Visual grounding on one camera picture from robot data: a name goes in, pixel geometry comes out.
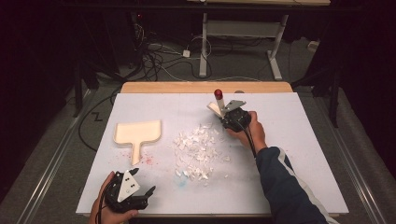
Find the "wooden table edge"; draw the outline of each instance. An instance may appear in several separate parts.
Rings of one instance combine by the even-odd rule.
[[[293,92],[288,82],[125,82],[120,93]]]

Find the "paddle handle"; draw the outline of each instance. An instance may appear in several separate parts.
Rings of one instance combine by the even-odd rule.
[[[140,162],[140,147],[142,144],[132,144],[132,165],[136,165]]]

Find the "red bottle cap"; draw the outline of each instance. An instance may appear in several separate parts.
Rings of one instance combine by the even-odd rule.
[[[215,97],[216,97],[216,100],[221,100],[222,99],[222,91],[219,89],[215,90]]]

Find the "hand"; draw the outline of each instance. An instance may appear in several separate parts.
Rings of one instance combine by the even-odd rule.
[[[247,133],[251,134],[251,138],[255,147],[254,149],[256,153],[259,153],[261,149],[267,147],[267,145],[265,144],[264,128],[262,127],[262,124],[257,121],[256,111],[249,111],[248,113],[251,116],[251,122],[248,125]],[[248,138],[245,132],[241,131],[239,133],[236,133],[231,129],[226,129],[226,131],[230,136],[239,139],[244,147],[250,148],[250,144],[248,142]]]
[[[89,224],[96,224],[96,216],[99,211],[99,202],[100,198],[102,196],[103,191],[105,190],[106,185],[111,181],[111,179],[114,176],[114,172],[111,172],[105,182],[102,184],[102,187],[100,188],[98,198],[95,200],[95,202],[92,205],[92,210],[91,210],[91,215],[90,215],[90,221]],[[124,221],[127,221],[131,219],[132,217],[137,216],[138,212],[137,210],[130,210],[124,214],[121,213],[115,213],[110,210],[109,207],[105,207],[102,209],[102,224],[120,224]]]

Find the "wooden spatula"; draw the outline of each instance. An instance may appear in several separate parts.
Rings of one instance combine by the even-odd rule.
[[[144,143],[155,142],[161,137],[161,121],[118,123],[114,132],[117,144],[132,144],[132,165],[140,162],[140,147]]]

